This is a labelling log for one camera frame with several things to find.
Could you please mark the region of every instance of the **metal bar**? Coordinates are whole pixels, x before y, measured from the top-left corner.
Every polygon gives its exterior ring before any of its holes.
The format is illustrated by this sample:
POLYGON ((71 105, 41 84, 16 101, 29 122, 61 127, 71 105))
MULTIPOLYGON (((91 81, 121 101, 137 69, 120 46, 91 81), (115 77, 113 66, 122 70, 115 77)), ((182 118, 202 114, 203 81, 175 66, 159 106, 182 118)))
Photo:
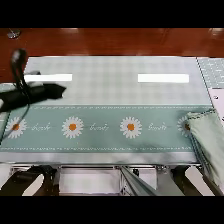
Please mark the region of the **metal bar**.
POLYGON ((126 167, 121 167, 121 173, 123 174, 134 196, 161 196, 159 192, 154 190, 150 185, 145 183, 126 167))

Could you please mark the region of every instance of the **towel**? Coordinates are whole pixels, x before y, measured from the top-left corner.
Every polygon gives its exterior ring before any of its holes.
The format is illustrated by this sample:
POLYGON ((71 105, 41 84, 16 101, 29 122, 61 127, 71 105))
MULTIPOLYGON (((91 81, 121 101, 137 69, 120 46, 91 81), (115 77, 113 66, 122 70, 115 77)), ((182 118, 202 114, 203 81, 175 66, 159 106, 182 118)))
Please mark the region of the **towel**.
POLYGON ((224 129, 215 109, 188 113, 191 141, 207 175, 217 186, 224 183, 224 129))

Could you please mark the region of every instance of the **flower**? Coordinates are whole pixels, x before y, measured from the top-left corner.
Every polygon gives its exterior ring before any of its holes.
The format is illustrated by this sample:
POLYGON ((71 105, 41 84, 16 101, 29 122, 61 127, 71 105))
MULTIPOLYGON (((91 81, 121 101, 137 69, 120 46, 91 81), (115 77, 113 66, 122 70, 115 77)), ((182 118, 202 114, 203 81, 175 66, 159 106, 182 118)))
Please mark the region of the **flower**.
POLYGON ((126 135, 126 138, 135 138, 141 134, 140 130, 142 130, 142 125, 138 119, 134 117, 129 117, 123 119, 120 125, 120 131, 123 131, 123 135, 126 135))
POLYGON ((17 138, 23 134, 23 131, 26 130, 26 121, 23 119, 19 124, 19 117, 14 117, 11 121, 8 122, 5 131, 12 131, 8 138, 17 138))
POLYGON ((187 124, 187 116, 180 118, 177 123, 178 131, 180 131, 183 136, 188 137, 190 134, 190 128, 187 124))
POLYGON ((65 122, 63 122, 63 135, 65 135, 66 138, 75 138, 82 134, 81 130, 83 130, 83 126, 83 121, 78 117, 69 117, 65 122))

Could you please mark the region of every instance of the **red wooden surface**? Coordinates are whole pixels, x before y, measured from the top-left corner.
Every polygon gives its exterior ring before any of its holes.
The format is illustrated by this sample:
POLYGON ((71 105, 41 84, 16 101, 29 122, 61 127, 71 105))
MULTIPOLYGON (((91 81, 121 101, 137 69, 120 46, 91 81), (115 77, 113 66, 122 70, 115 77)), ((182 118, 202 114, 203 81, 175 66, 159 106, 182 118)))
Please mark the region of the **red wooden surface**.
POLYGON ((11 81, 16 48, 29 56, 160 55, 224 57, 223 28, 20 28, 17 39, 0 28, 0 82, 11 81))

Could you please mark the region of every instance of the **gray checkered tablecloth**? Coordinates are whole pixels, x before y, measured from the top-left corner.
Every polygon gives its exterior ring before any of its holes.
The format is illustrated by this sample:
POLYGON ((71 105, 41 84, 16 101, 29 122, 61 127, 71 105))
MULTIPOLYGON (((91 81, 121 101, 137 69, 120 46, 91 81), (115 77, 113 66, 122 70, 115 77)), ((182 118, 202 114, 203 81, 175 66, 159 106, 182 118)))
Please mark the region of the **gray checkered tablecloth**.
POLYGON ((211 105, 194 57, 30 57, 25 72, 73 74, 62 100, 49 105, 211 105), (138 83, 138 74, 189 74, 189 83, 138 83))
POLYGON ((224 58, 198 57, 207 88, 224 88, 224 58))

